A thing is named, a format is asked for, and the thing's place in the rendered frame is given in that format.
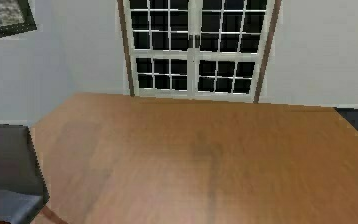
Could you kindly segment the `white paned double door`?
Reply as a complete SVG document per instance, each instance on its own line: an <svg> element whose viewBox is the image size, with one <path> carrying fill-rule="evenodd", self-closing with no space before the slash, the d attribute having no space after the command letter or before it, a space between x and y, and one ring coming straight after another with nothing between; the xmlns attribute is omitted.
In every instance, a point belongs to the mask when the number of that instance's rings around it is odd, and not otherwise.
<svg viewBox="0 0 358 224"><path fill-rule="evenodd" d="M130 94L257 103L281 3L117 0Z"/></svg>

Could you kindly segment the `dark grey chair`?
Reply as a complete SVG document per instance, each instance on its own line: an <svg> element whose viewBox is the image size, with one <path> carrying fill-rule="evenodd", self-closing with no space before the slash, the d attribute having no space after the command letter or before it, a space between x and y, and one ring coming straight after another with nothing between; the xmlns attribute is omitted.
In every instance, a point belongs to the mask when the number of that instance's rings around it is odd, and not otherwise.
<svg viewBox="0 0 358 224"><path fill-rule="evenodd" d="M39 213L68 224L47 206L49 198L29 128L0 124L0 224L31 224Z"/></svg>

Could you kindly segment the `black framed wall picture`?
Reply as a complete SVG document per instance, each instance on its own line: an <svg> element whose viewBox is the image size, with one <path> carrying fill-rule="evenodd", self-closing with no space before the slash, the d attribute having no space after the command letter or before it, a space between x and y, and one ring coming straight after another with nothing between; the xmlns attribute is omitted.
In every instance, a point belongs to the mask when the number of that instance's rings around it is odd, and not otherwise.
<svg viewBox="0 0 358 224"><path fill-rule="evenodd" d="M35 31L31 0L0 0L0 38Z"/></svg>

